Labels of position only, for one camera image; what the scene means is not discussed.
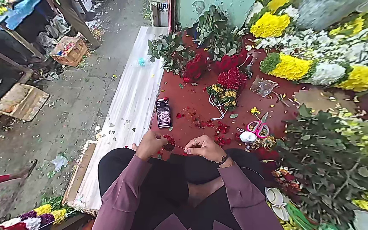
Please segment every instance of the blue tarp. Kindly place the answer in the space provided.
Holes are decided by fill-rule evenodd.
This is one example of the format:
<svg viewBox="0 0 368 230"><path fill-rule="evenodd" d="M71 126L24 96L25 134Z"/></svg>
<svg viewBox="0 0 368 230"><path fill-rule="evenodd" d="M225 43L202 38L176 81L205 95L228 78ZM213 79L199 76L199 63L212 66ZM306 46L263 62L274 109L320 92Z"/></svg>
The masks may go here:
<svg viewBox="0 0 368 230"><path fill-rule="evenodd" d="M31 14L41 0L23 0L22 2L15 5L14 10L8 9L3 15L0 16L0 23L4 18L7 18L7 28L14 30L26 18Z"/></svg>

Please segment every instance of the needle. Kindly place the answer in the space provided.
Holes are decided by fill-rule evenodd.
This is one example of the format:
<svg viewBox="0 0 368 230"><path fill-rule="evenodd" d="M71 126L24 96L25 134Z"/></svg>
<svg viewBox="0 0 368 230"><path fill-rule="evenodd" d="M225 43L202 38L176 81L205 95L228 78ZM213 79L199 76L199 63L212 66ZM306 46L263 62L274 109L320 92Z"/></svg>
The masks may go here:
<svg viewBox="0 0 368 230"><path fill-rule="evenodd" d="M183 147L180 147L180 146L178 146L178 145L175 145L175 144L172 144L172 145L174 145L174 146L176 146L176 147L178 147L178 148L182 148L182 149L185 149L185 148L183 148Z"/></svg>

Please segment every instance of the purple flower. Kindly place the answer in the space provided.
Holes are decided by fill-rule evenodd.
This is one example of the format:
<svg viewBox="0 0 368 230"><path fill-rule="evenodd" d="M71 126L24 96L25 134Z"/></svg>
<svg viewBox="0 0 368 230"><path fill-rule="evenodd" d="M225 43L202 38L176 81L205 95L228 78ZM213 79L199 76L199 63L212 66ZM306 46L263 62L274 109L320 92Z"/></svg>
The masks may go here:
<svg viewBox="0 0 368 230"><path fill-rule="evenodd" d="M29 211L27 213L24 213L21 215L21 221L26 220L28 218L35 218L36 212L35 211Z"/></svg>
<svg viewBox="0 0 368 230"><path fill-rule="evenodd" d="M42 219L42 221L40 222L40 226L44 226L55 221L54 215L50 213L42 214L39 217Z"/></svg>

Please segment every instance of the black pants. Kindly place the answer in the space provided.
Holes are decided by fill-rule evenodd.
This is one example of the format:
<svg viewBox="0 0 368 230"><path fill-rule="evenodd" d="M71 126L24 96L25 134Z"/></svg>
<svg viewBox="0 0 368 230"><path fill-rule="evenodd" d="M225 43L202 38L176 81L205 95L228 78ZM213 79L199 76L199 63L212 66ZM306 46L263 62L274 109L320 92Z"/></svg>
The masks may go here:
<svg viewBox="0 0 368 230"><path fill-rule="evenodd" d="M259 160L253 153L242 149L225 151L238 164L248 179L264 194L264 179ZM99 163L100 195L127 167L135 152L131 149L114 149ZM141 199L135 213L132 230L151 230L171 214L175 214L186 228L212 229L214 220L241 230L229 208L225 186L202 201L196 208L186 205L187 181L203 184L220 176L217 165L203 157L184 157L172 154L168 161L151 158L152 167L141 186Z"/></svg>

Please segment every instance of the white marble slab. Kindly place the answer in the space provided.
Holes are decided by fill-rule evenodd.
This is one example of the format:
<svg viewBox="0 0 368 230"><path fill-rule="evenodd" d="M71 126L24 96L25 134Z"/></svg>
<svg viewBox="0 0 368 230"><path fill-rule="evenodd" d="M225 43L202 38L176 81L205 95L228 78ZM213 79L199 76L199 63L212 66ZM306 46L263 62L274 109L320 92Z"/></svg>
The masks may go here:
<svg viewBox="0 0 368 230"><path fill-rule="evenodd" d="M149 129L163 75L162 62L156 59L146 67L140 67L137 60L147 56L149 39L167 33L167 27L140 28L101 131L105 137L99 138L76 199L68 201L69 205L95 214L101 206L97 177L100 159L112 149L126 145L131 148L134 142L138 144Z"/></svg>

